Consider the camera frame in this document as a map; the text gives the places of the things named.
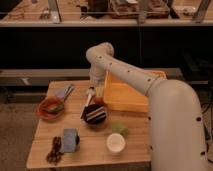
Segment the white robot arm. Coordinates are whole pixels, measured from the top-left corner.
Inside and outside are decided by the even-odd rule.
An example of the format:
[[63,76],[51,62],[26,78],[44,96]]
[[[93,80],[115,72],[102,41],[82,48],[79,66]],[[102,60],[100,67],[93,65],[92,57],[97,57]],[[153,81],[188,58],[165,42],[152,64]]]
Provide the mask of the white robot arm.
[[92,82],[109,71],[149,98],[152,171],[208,171],[201,104],[191,86],[115,59],[108,42],[89,48],[86,58]]

